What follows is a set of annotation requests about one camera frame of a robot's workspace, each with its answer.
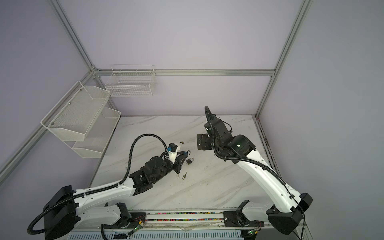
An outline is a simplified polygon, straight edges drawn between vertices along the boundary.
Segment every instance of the small metal part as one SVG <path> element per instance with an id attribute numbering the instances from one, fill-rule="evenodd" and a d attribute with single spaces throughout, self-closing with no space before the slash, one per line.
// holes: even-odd
<path id="1" fill-rule="evenodd" d="M 186 160 L 186 162 L 187 162 L 188 165 L 189 165 L 189 164 L 191 164 L 194 160 L 195 160 L 195 159 L 193 159 L 193 158 L 191 157 L 191 158 L 188 158 L 188 159 Z"/>

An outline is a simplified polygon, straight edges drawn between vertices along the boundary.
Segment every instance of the light purple wall panel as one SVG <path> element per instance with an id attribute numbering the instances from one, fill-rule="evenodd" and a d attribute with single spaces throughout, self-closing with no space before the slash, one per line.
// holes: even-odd
<path id="1" fill-rule="evenodd" d="M 0 7 L 0 166 L 87 69 L 45 0 Z"/>
<path id="2" fill-rule="evenodd" d="M 98 68 L 274 69 L 301 0 L 62 0 Z"/>
<path id="3" fill-rule="evenodd" d="M 2 1 L 0 33 L 1 167 L 87 69 L 46 0 Z M 46 133 L 0 190 L 0 239 L 44 239 L 28 224 L 59 188 L 86 187 L 97 161 Z"/>
<path id="4" fill-rule="evenodd" d="M 382 238 L 383 42 L 383 1 L 313 1 L 261 114 L 314 239 Z"/>

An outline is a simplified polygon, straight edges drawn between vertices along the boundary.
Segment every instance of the lavender wall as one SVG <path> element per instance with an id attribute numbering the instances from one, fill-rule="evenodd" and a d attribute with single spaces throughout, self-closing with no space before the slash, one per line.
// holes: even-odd
<path id="1" fill-rule="evenodd" d="M 381 239 L 384 2 L 315 0 L 261 121 L 314 239 Z"/>
<path id="2" fill-rule="evenodd" d="M 0 33 L 1 167 L 87 69 L 46 0 L 2 1 Z M 62 186 L 85 187 L 96 164 L 46 133 L 0 191 L 0 238 L 44 239 L 29 222 Z"/>

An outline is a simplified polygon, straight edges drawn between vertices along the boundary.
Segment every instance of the white wire basket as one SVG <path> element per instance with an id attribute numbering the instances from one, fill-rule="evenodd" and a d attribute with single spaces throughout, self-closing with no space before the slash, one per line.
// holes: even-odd
<path id="1" fill-rule="evenodd" d="M 113 97 L 151 96 L 156 87 L 153 65 L 111 65 L 105 89 Z"/>
<path id="2" fill-rule="evenodd" d="M 101 158 L 120 115 L 119 111 L 104 108 L 84 141 L 75 142 L 72 147 L 66 144 L 82 158 Z"/>
<path id="3" fill-rule="evenodd" d="M 77 84 L 80 88 L 53 120 L 47 125 L 41 121 L 62 141 L 84 141 L 110 96 L 107 90 Z"/>

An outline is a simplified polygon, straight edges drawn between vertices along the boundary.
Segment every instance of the aluminum frame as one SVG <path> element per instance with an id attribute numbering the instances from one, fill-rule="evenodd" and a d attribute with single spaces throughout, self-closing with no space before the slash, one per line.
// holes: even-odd
<path id="1" fill-rule="evenodd" d="M 274 76 L 273 69 L 155 69 L 156 76 Z M 112 69 L 100 69 L 95 72 L 98 76 L 110 76 Z"/>
<path id="2" fill-rule="evenodd" d="M 76 48 L 76 51 L 81 56 L 84 64 L 87 66 L 88 70 L 92 72 L 95 70 L 95 66 L 92 64 L 91 59 L 89 58 L 87 52 L 85 51 L 84 46 L 81 44 L 79 36 L 76 34 L 74 27 L 72 26 L 68 16 L 66 15 L 63 6 L 61 5 L 59 0 L 48 0 L 51 7 L 53 8 L 59 22 L 63 26 L 65 32 L 68 34 L 71 42 Z"/>

